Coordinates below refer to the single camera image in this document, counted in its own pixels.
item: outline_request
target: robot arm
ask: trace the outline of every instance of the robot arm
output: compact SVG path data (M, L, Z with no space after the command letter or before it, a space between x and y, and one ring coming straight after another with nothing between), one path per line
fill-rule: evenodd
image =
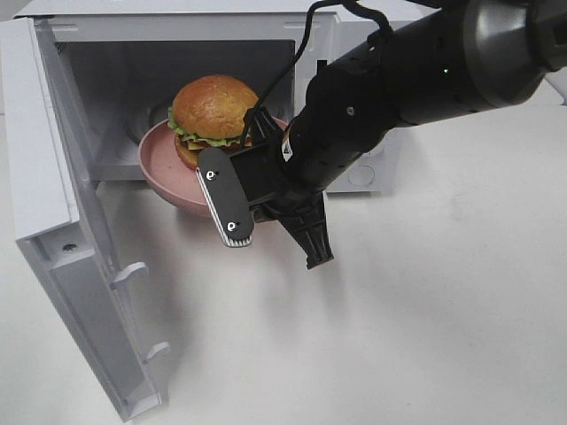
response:
M198 176L225 244L246 245L254 221L279 220L308 268L332 259L322 191L389 130L521 104L567 66L564 0L411 1L441 10L381 28L325 66L285 131L261 110L246 117L251 149L201 153Z

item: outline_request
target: white microwave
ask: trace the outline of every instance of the white microwave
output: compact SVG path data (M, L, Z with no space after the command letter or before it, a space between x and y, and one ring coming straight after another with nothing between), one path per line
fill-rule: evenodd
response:
M375 3L395 27L421 16L412 4ZM127 282L148 269L144 259L119 265L97 186L144 178L136 143L186 82L230 73L262 91L299 45L309 5L34 0L0 24L16 240L124 421L165 399L151 360L169 343L142 352L136 341L144 329ZM304 57L268 109L290 120L318 65L375 30L342 9L317 13ZM399 144L380 146L361 159L375 180L355 175L335 190L389 191Z

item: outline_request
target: pink plate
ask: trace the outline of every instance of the pink plate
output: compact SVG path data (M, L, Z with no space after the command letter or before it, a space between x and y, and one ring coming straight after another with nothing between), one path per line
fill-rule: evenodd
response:
M275 120L285 128L283 121ZM138 159L145 179L170 204L202 217L210 217L197 175L177 156L174 138L175 133L167 126L167 120L146 133L138 148Z

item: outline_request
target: microwave door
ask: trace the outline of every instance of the microwave door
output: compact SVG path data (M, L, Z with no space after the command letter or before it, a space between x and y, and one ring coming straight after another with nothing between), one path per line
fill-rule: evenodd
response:
M0 23L5 123L17 244L122 420L163 401L128 301L144 263L118 268L90 179L72 75L46 21Z

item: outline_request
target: hamburger bun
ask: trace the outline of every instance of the hamburger bun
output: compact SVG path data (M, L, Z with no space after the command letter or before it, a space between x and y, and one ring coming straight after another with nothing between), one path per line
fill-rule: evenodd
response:
M177 93L172 112L187 133L228 139L242 134L246 111L257 101L256 94L242 81L228 75L208 75L190 82Z

